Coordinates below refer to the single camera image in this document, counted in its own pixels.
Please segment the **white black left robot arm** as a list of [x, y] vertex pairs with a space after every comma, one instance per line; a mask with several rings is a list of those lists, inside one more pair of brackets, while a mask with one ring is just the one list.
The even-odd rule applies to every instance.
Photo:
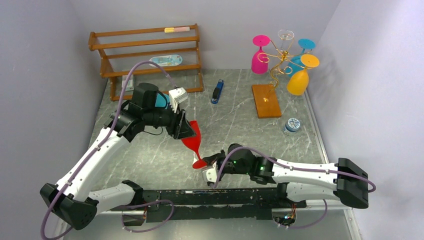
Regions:
[[85, 228], [98, 214], [127, 206], [139, 209], [145, 203], [143, 188], [125, 180], [117, 186], [93, 191], [109, 161], [145, 127], [164, 128], [176, 140], [196, 135], [180, 103], [188, 98], [182, 87], [167, 94], [151, 83], [140, 83], [130, 100], [110, 115], [97, 139], [78, 163], [57, 183], [46, 183], [40, 190], [51, 212], [75, 230]]

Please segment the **yellow plastic wine glass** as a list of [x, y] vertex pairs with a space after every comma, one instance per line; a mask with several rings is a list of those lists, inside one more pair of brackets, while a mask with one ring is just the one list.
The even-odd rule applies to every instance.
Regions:
[[286, 86], [287, 91], [295, 96], [301, 96], [306, 91], [309, 84], [308, 70], [318, 67], [320, 60], [307, 53], [300, 57], [300, 63], [301, 70], [292, 75]]

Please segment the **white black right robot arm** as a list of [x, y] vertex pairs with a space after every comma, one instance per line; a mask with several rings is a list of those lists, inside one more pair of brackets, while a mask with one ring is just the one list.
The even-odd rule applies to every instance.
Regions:
[[225, 174], [248, 175], [260, 184], [282, 187], [275, 193], [275, 202], [288, 207], [292, 202], [335, 200], [354, 209], [369, 207], [369, 193], [376, 186], [368, 173], [348, 158], [336, 163], [301, 163], [267, 156], [258, 150], [233, 143], [228, 151], [205, 157], [199, 168], [203, 180], [216, 186]]

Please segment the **red plastic wine glass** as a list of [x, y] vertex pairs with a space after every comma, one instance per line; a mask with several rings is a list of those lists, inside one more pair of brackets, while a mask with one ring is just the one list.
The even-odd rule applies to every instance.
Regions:
[[182, 143], [195, 153], [196, 159], [193, 161], [192, 167], [194, 169], [201, 169], [207, 166], [207, 163], [200, 157], [199, 148], [202, 141], [201, 131], [196, 120], [189, 122], [191, 128], [195, 132], [195, 136], [183, 138]]

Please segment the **teal plastic wine glass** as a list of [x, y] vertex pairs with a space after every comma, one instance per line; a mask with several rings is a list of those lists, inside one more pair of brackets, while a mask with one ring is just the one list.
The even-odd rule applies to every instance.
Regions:
[[165, 93], [157, 93], [155, 107], [156, 108], [164, 108], [167, 109], [170, 104], [170, 98], [168, 94]]

